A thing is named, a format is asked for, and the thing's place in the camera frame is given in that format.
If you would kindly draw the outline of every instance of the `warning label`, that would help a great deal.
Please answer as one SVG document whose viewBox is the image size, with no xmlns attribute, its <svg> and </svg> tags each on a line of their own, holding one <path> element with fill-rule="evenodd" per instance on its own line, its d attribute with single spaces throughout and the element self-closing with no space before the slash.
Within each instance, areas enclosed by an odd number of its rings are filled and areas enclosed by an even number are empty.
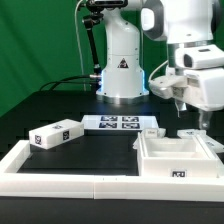
<svg viewBox="0 0 224 224">
<path fill-rule="evenodd" d="M 118 68 L 128 68 L 128 64 L 124 58 L 121 60 L 120 64 L 118 65 Z"/>
</svg>

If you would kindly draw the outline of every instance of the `black cable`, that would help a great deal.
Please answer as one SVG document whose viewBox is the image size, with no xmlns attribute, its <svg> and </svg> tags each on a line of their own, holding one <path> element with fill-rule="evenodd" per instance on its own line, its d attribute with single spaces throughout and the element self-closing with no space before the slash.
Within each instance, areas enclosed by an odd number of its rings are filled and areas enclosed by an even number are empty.
<svg viewBox="0 0 224 224">
<path fill-rule="evenodd" d="M 70 83 L 70 84 L 91 84 L 90 82 L 69 82 L 69 81 L 55 81 L 55 82 L 48 82 L 46 84 L 44 84 L 43 86 L 40 87 L 39 91 L 42 91 L 44 87 L 51 85 L 51 84 L 57 84 L 60 85 L 61 83 Z"/>
<path fill-rule="evenodd" d="M 55 84 L 49 90 L 54 90 L 58 85 L 61 84 L 61 82 L 64 82 L 64 81 L 70 81 L 74 79 L 86 79 L 86 78 L 89 78 L 89 75 L 71 76 L 71 77 L 62 79 L 58 82 L 55 82 Z"/>
</svg>

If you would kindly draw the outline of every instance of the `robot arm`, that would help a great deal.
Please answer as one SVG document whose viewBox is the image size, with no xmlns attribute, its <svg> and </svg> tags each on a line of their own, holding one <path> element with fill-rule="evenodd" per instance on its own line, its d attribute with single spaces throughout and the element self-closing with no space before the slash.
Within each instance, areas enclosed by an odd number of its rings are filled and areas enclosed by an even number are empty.
<svg viewBox="0 0 224 224">
<path fill-rule="evenodd" d="M 199 108 L 199 126 L 209 127 L 211 112 L 224 108 L 224 52 L 213 43 L 220 21 L 216 0 L 148 0 L 141 12 L 144 33 L 167 42 L 166 75 L 149 80 L 151 91 Z"/>
<path fill-rule="evenodd" d="M 141 0 L 88 0 L 86 7 L 91 13 L 84 24 L 89 18 L 93 21 L 90 25 L 103 19 L 107 35 L 107 65 L 101 72 L 101 88 L 96 92 L 98 100 L 116 104 L 147 100 L 149 92 L 144 87 L 144 71 L 139 65 L 139 30 L 120 14 L 120 8 L 140 10 Z M 92 52 L 96 58 L 95 47 Z"/>
</svg>

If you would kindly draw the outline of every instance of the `black table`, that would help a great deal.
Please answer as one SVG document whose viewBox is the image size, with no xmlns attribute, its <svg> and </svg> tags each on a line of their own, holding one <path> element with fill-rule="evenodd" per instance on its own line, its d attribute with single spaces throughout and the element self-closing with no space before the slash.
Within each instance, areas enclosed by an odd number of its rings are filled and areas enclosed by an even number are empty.
<svg viewBox="0 0 224 224">
<path fill-rule="evenodd" d="M 28 131 L 84 115 L 156 116 L 167 137 L 179 129 L 197 129 L 198 112 L 177 117 L 173 100 L 150 96 L 148 102 L 113 105 L 99 102 L 91 92 L 36 92 L 0 118 L 0 158 Z M 208 135 L 224 143 L 224 112 L 215 112 Z M 31 147 L 32 157 L 19 172 L 138 175 L 132 144 L 137 131 L 85 131 L 85 136 L 50 150 Z M 223 223 L 224 203 L 93 200 L 61 198 L 0 198 L 0 223 Z"/>
</svg>

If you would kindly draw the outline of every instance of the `white container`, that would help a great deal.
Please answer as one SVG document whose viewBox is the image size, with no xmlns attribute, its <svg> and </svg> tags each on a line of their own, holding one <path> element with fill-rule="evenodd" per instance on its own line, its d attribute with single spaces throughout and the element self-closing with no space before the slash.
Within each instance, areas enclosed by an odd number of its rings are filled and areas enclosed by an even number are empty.
<svg viewBox="0 0 224 224">
<path fill-rule="evenodd" d="M 30 144 L 44 149 L 50 149 L 82 135 L 84 135 L 84 124 L 69 119 L 29 132 Z"/>
<path fill-rule="evenodd" d="M 150 139 L 138 135 L 140 176 L 217 177 L 216 154 L 200 136 L 191 139 Z"/>
</svg>

